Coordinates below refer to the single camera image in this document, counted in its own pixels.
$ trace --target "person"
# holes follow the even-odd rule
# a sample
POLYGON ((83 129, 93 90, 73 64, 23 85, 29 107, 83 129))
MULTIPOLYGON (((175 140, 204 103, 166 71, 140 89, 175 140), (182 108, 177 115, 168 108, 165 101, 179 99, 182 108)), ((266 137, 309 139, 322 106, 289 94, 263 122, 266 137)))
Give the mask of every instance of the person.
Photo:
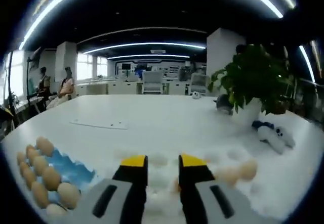
POLYGON ((49 99, 49 96, 51 94, 50 91, 51 77, 46 75, 46 67, 42 67, 39 70, 39 72, 40 72, 40 81, 38 84, 37 96, 42 97, 42 100, 39 103, 37 103, 37 106, 41 112, 44 112, 46 109, 46 101, 49 99))
POLYGON ((48 104, 46 109, 54 108, 69 100, 69 95, 74 91, 74 82, 70 67, 65 67, 66 78, 62 81, 57 93, 57 97, 48 104))

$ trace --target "office chair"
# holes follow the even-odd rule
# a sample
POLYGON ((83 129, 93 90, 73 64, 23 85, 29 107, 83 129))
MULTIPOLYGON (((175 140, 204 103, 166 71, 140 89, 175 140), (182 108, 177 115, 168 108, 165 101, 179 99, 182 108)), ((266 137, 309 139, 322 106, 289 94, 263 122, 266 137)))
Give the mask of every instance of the office chair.
POLYGON ((207 76, 199 73, 193 73, 191 75, 191 81, 189 86, 189 95, 193 92, 198 92, 202 96, 207 94, 207 76))
POLYGON ((142 94, 163 94, 162 79, 160 71, 144 71, 142 94))

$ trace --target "potted plant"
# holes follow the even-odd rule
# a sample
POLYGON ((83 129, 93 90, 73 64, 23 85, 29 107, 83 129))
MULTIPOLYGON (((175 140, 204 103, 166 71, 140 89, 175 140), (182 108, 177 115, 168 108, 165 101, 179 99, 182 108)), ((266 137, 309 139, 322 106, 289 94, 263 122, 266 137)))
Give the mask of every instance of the potted plant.
POLYGON ((216 71, 208 85, 211 92, 214 83, 220 80, 234 106, 233 118, 251 126, 260 111, 284 113, 285 98, 282 88, 291 84, 285 60, 269 55, 261 45, 248 45, 233 56, 225 68, 216 71))

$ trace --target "computer monitor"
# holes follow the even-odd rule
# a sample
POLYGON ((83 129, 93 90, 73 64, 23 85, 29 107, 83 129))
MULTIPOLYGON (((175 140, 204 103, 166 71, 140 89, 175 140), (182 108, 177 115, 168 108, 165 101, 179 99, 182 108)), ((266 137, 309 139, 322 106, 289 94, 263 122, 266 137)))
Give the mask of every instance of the computer monitor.
POLYGON ((121 69, 122 70, 130 70, 131 69, 131 64, 122 63, 121 69))

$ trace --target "green leaves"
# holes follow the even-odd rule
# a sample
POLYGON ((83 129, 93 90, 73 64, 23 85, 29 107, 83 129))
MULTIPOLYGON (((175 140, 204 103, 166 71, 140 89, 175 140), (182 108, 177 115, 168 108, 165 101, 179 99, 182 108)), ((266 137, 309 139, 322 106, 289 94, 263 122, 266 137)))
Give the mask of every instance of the green leaves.
POLYGON ((285 60, 272 57, 263 46, 249 45, 243 53, 234 55, 224 69, 212 75, 208 90, 211 92, 219 75, 224 74, 220 78, 220 87, 225 88, 228 94, 233 93, 236 112, 253 98, 261 100, 262 112, 275 112, 282 100, 283 89, 292 84, 286 66, 285 60))

